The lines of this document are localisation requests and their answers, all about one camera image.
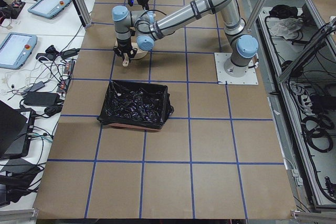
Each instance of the black garbage bag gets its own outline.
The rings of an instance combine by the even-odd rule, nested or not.
[[[164,85],[110,81],[98,121],[102,125],[160,130],[174,112],[169,96]]]

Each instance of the laptop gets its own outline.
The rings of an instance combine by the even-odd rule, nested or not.
[[[0,156],[21,136],[27,117],[0,100]]]

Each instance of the shelf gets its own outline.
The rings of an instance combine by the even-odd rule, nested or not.
[[[267,44],[267,48],[270,54],[270,58],[272,61],[272,65],[274,67],[274,70],[276,72],[276,76],[280,76],[282,73],[281,70],[281,64],[285,60],[295,60],[301,55],[301,52],[303,50],[303,45],[294,44],[292,45],[290,42],[284,40],[281,37],[272,37],[270,38],[267,26],[265,24],[265,18],[269,15],[269,11],[271,10],[270,7],[264,7],[259,15],[259,21],[261,26],[261,31],[264,35],[265,42]],[[279,19],[277,18],[269,18],[267,19],[267,25],[268,27],[272,27]],[[314,34],[314,32],[317,30],[317,27],[306,27],[303,26],[303,40],[309,40],[310,37]],[[325,47],[324,51],[322,52],[325,55],[329,55],[330,59],[332,58],[332,53],[330,50]],[[327,70],[330,71],[333,68],[333,65],[330,64],[328,60],[325,60],[321,57],[321,63],[323,65],[327,65]],[[309,64],[307,69],[305,71],[312,71],[313,69],[316,69],[318,67],[318,63],[312,61],[312,64]],[[326,79],[319,72],[307,72],[307,78],[309,78],[310,81],[314,81],[321,86],[324,86],[327,83],[332,83],[334,80],[332,79]],[[298,82],[305,82],[307,81],[305,78],[301,77],[297,80]],[[329,176],[331,181],[333,183],[336,183],[336,167],[332,164],[336,163],[336,147],[334,147],[333,150],[331,150],[328,153],[320,153],[318,151],[315,151],[311,147],[307,147],[305,140],[302,137],[302,129],[300,124],[300,118],[299,114],[296,108],[296,105],[293,102],[293,98],[290,95],[287,87],[287,82],[279,83],[279,88],[281,90],[286,110],[288,113],[288,118],[290,120],[290,123],[292,125],[293,132],[295,134],[295,138],[299,147],[299,152],[304,164],[304,168],[306,170],[306,173],[308,175],[308,180],[310,187],[312,189],[312,192],[314,194],[314,204],[317,208],[336,208],[336,204],[329,201],[321,192],[319,184],[324,188],[325,176]],[[336,122],[336,112],[329,112],[328,117],[333,122]],[[335,129],[332,131],[329,131],[329,134],[332,136],[333,139],[336,139],[336,131]],[[321,143],[317,143],[317,145],[322,144],[321,148],[325,148],[325,140],[320,139]],[[316,180],[316,175],[314,171],[314,167],[310,161],[310,155],[309,152],[314,155],[313,161],[316,165],[317,170],[320,170],[321,172],[318,173],[318,181]]]

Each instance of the electronics cabinet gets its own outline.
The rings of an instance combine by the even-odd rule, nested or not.
[[[259,22],[313,203],[320,210],[336,209],[336,37],[327,35],[332,28],[325,26],[312,0],[305,2],[304,11],[315,24],[304,24],[295,43],[270,34],[279,22],[269,17],[271,8],[262,9]]]

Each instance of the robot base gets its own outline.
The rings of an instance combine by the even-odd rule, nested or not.
[[[224,70],[224,63],[231,57],[231,54],[216,52],[215,62],[218,84],[258,85],[256,70],[247,68],[246,74],[242,77],[233,77]]]

